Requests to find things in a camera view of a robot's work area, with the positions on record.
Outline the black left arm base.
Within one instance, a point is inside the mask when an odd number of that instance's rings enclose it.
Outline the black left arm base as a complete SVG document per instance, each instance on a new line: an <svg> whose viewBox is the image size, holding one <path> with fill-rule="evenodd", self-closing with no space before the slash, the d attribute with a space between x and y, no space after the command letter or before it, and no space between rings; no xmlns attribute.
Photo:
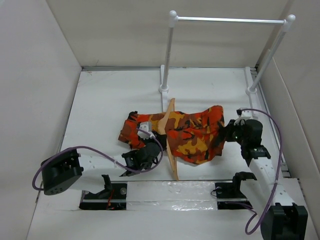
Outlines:
<svg viewBox="0 0 320 240"><path fill-rule="evenodd" d="M127 182L113 182L112 190L104 196L83 192L79 203L81 210L122 211L127 209Z"/></svg>

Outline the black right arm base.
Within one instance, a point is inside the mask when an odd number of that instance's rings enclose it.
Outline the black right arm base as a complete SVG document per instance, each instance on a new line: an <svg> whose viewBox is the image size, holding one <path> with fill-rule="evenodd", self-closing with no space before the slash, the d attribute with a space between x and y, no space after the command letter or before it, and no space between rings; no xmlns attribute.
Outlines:
<svg viewBox="0 0 320 240"><path fill-rule="evenodd" d="M218 210L253 209L245 195L231 182L217 182L210 194L216 198Z"/></svg>

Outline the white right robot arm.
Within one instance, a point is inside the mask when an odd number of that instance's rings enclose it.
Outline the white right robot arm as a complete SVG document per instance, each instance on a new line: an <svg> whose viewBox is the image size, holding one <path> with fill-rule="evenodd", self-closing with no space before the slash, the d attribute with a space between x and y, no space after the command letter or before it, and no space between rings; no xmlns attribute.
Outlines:
<svg viewBox="0 0 320 240"><path fill-rule="evenodd" d="M262 142L263 125L255 119L231 120L224 128L227 142L240 145L249 172L237 172L229 183L216 184L222 205L235 205L245 198L259 217L257 226L265 240L303 240L308 212L289 196L279 182L280 167L273 167L271 155Z"/></svg>

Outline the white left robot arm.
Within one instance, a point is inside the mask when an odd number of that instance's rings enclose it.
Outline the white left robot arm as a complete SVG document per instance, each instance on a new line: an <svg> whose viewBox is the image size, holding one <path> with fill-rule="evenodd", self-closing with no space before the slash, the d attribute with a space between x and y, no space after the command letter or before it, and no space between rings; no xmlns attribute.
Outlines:
<svg viewBox="0 0 320 240"><path fill-rule="evenodd" d="M164 156L167 145L163 140L152 137L136 150L123 153L117 158L110 157L92 147L83 146L102 156L102 159L81 156L80 146L69 147L44 160L36 172L41 175L43 187L40 190L47 196L65 192L68 189L88 191L100 198L107 198L112 191L110 173L112 167L124 170L120 177L132 177L155 169Z"/></svg>

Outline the orange camouflage trousers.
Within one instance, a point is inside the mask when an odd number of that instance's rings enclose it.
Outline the orange camouflage trousers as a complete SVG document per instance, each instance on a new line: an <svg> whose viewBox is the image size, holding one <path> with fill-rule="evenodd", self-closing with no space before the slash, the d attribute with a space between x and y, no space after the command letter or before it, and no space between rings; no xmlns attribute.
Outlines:
<svg viewBox="0 0 320 240"><path fill-rule="evenodd" d="M129 113L124 121L118 140L132 149L145 146L146 140L138 136L140 123L151 122L153 134L158 134L158 123L164 113L139 114ZM220 128L225 127L224 109L214 105L202 112L184 113L173 111L169 114L165 132L171 153L182 160L201 165L223 153L225 140L220 137Z"/></svg>

